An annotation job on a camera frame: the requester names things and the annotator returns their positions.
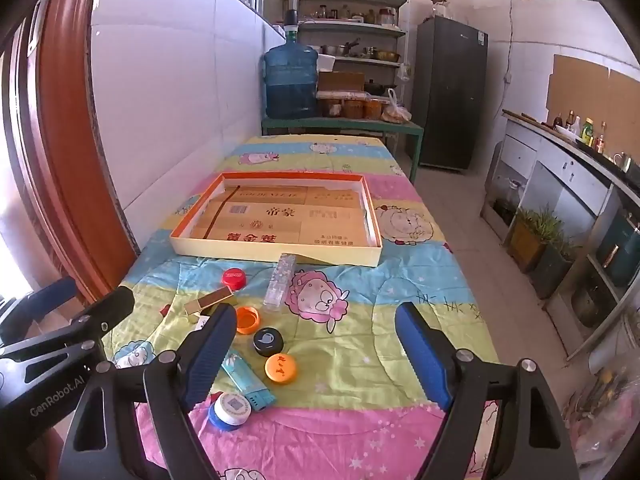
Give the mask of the white QR code cap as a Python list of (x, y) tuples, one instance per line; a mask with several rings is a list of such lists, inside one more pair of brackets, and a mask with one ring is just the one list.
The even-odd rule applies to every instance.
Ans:
[(214, 413), (224, 424), (239, 427), (250, 418), (252, 406), (242, 394), (225, 392), (218, 396), (214, 404)]

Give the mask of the gold rectangular box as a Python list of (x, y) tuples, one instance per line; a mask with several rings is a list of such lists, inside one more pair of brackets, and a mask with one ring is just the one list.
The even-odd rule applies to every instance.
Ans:
[(236, 299), (232, 290), (224, 285), (221, 288), (210, 292), (200, 298), (196, 298), (194, 300), (189, 301), (185, 306), (184, 310), (187, 315), (196, 315), (201, 312), (216, 307), (217, 304), (235, 304)]

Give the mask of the teal cigarette pack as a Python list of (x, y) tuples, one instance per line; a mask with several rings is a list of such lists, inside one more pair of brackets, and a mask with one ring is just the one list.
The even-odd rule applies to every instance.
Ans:
[(262, 411), (276, 403), (276, 397), (257, 377), (239, 352), (230, 349), (222, 361), (222, 368), (239, 390), (239, 393), (250, 402), (250, 406), (254, 411)]

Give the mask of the orange bottle cap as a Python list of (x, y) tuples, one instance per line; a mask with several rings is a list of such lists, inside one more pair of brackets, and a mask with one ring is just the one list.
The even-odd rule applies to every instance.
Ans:
[(296, 379), (297, 364), (292, 356), (286, 353), (276, 353), (266, 359), (265, 373), (272, 382), (286, 385)]
[(242, 306), (235, 310), (236, 332), (240, 335), (251, 335), (259, 330), (260, 316), (257, 309)]

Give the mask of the black bottle cap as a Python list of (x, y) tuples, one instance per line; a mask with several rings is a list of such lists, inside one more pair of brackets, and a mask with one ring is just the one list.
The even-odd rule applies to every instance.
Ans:
[(270, 358), (282, 352), (284, 340), (276, 328), (264, 327), (254, 333), (253, 347), (263, 358)]

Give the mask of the red bottle cap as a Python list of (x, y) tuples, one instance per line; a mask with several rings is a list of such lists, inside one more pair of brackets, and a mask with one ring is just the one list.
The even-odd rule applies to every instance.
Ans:
[(227, 286), (232, 292), (237, 292), (246, 286), (246, 274), (239, 268), (225, 270), (221, 275), (221, 283)]

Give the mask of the clear plastic patterned box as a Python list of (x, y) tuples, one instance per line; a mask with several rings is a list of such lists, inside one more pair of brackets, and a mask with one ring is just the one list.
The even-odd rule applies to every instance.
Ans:
[(262, 306), (267, 311), (279, 311), (284, 304), (296, 268), (296, 255), (282, 254), (274, 267)]

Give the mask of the blue bottle cap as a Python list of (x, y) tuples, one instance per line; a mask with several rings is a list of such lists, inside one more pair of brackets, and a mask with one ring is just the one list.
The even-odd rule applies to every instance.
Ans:
[(217, 429), (219, 429), (220, 431), (224, 431), (224, 432), (231, 432), (231, 431), (235, 431), (238, 429), (238, 426), (234, 426), (234, 425), (229, 425), (226, 422), (224, 422), (223, 420), (221, 420), (218, 415), (216, 414), (215, 411), (216, 408), (216, 404), (210, 404), (208, 411), (207, 411), (207, 418), (208, 418), (208, 422), (216, 427)]

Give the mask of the red wooden door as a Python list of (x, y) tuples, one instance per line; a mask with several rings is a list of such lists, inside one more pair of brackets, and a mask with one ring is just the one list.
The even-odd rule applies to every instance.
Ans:
[(32, 289), (72, 278), (73, 309), (138, 253), (99, 139), (93, 0), (1, 0), (1, 239)]

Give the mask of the orange shallow cardboard tray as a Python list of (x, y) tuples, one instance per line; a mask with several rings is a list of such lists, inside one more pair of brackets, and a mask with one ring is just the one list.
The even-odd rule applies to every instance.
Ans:
[(327, 172), (222, 172), (169, 240), (184, 256), (369, 268), (382, 252), (366, 179)]

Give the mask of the grey kitchen counter cabinet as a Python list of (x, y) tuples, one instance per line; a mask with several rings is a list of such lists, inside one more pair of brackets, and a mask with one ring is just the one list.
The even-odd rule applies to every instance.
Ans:
[(553, 295), (541, 300), (570, 359), (589, 356), (600, 370), (613, 356), (637, 347), (639, 269), (628, 286), (616, 287), (596, 252), (620, 210), (639, 221), (639, 191), (603, 156), (576, 141), (506, 114), (506, 133), (489, 167), (480, 215), (506, 251), (518, 208), (549, 206), (574, 236), (575, 262)]

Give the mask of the plastic bag of food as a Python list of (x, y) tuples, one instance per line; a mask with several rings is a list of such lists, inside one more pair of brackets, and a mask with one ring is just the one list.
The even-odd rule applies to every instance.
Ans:
[(382, 111), (382, 121), (398, 125), (408, 124), (408, 122), (411, 122), (412, 115), (405, 107), (398, 103), (395, 90), (388, 88), (387, 95), (390, 102), (388, 102)]

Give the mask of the green low table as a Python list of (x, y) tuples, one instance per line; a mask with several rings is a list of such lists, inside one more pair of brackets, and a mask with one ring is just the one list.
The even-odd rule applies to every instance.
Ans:
[(424, 129), (413, 122), (393, 124), (373, 119), (349, 119), (345, 117), (309, 117), (299, 119), (273, 119), (266, 117), (262, 120), (262, 133), (270, 136), (271, 131), (282, 130), (286, 133), (297, 131), (321, 132), (334, 134), (342, 132), (379, 133), (383, 138), (391, 134), (408, 136), (416, 139), (416, 149), (412, 155), (409, 181), (416, 182), (416, 174), (420, 165), (422, 140)]

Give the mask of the blue water jug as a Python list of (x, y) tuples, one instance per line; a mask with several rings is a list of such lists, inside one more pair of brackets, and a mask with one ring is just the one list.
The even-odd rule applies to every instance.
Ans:
[(295, 9), (284, 17), (285, 44), (264, 55), (266, 115), (302, 119), (317, 115), (318, 52), (298, 39)]

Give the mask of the metal storage shelf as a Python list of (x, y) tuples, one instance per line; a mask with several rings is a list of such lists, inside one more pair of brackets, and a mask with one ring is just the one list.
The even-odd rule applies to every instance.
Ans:
[(408, 0), (295, 0), (299, 40), (318, 53), (326, 117), (379, 120), (404, 68)]

